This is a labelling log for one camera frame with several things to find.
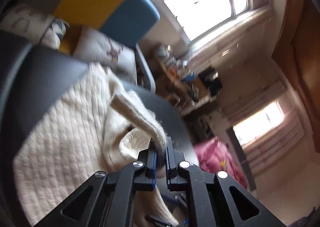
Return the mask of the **cream knitted sweater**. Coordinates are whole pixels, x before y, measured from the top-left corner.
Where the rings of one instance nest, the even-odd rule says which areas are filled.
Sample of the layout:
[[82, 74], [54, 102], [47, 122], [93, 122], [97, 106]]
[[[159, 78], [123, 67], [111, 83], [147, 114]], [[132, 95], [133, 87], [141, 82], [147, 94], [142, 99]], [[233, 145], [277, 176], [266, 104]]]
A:
[[35, 225], [92, 174], [121, 170], [167, 136], [134, 91], [98, 63], [50, 107], [13, 160], [18, 199]]

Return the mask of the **pink blanket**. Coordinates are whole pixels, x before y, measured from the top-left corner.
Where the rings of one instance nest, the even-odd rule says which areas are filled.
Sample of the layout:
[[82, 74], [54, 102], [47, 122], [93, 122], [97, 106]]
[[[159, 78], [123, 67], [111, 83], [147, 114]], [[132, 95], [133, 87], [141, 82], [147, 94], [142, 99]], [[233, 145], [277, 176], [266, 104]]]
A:
[[193, 148], [201, 170], [212, 174], [225, 171], [247, 189], [248, 183], [241, 168], [234, 161], [228, 146], [219, 137], [195, 144]]

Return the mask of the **wooden side table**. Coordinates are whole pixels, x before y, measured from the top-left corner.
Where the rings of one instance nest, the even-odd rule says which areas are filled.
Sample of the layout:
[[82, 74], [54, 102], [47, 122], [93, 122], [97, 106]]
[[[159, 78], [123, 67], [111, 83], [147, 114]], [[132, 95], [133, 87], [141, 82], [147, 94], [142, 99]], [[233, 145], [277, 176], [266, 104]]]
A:
[[168, 101], [180, 116], [186, 116], [217, 99], [199, 78], [183, 82], [176, 71], [165, 66], [164, 61], [159, 57], [155, 59], [162, 71], [161, 76], [156, 79], [156, 94]]

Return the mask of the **grey yellow blue sofa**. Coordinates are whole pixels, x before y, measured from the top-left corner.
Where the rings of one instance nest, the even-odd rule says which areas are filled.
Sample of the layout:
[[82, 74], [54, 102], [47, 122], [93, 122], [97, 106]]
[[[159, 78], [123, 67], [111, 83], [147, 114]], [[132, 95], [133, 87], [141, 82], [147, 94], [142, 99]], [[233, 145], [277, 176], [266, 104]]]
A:
[[156, 84], [138, 42], [160, 20], [150, 0], [20, 0], [71, 25], [87, 25], [135, 51], [144, 75], [144, 87]]

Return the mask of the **deer print cushion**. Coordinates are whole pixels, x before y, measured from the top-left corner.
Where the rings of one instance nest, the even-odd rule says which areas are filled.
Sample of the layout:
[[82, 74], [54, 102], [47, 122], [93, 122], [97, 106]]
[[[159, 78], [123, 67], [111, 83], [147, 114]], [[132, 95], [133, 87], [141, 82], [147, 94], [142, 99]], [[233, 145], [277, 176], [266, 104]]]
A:
[[84, 62], [100, 63], [119, 78], [137, 83], [135, 52], [91, 27], [82, 28], [73, 56]]

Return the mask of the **triangle pattern cushion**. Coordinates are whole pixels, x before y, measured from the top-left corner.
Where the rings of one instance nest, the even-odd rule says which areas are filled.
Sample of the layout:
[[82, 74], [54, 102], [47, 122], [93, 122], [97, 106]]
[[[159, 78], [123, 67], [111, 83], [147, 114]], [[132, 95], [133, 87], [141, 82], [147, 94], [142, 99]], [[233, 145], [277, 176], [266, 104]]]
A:
[[18, 4], [1, 19], [1, 29], [24, 37], [34, 44], [57, 50], [69, 24], [29, 5]]

